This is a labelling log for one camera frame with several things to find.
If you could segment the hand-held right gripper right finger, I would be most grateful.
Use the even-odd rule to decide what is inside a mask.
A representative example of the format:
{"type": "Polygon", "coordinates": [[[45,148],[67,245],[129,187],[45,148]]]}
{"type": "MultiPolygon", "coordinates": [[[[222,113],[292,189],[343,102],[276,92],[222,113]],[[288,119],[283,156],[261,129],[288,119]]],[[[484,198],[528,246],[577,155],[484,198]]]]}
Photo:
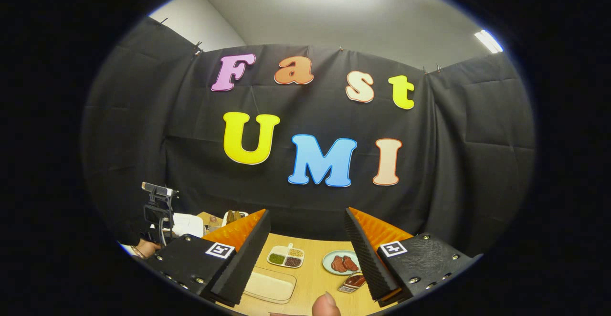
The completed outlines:
{"type": "Polygon", "coordinates": [[[343,224],[369,294],[381,307],[421,298],[482,257],[471,257],[428,232],[411,235],[352,207],[345,209],[343,224]]]}

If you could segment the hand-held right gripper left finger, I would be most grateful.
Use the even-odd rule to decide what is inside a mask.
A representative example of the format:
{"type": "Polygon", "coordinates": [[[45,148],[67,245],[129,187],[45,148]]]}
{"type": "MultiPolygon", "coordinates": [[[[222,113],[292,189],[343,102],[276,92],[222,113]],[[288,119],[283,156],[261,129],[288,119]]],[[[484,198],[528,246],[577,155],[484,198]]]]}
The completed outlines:
{"type": "Polygon", "coordinates": [[[182,235],[143,262],[178,288],[229,307],[238,305],[271,228],[262,209],[203,237],[182,235]]]}

